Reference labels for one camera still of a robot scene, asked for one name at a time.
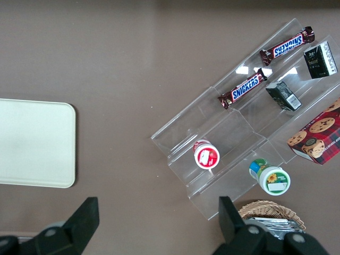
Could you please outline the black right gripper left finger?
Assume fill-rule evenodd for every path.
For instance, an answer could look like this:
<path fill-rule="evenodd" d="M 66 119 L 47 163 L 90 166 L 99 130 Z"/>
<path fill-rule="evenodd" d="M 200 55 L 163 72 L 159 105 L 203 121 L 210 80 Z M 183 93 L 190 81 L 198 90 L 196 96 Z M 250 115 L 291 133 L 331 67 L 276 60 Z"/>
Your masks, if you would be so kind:
<path fill-rule="evenodd" d="M 19 254 L 82 254 L 98 226 L 98 198 L 88 197 L 62 226 L 20 244 Z"/>

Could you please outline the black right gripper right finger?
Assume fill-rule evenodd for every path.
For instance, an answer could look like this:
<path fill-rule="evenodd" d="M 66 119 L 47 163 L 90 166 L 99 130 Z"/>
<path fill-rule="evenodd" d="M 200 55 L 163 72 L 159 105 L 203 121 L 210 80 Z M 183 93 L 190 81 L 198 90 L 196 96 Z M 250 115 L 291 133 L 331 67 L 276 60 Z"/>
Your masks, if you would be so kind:
<path fill-rule="evenodd" d="M 257 225 L 247 225 L 230 197 L 219 197 L 218 211 L 225 242 L 214 254 L 284 254 L 283 241 Z"/>

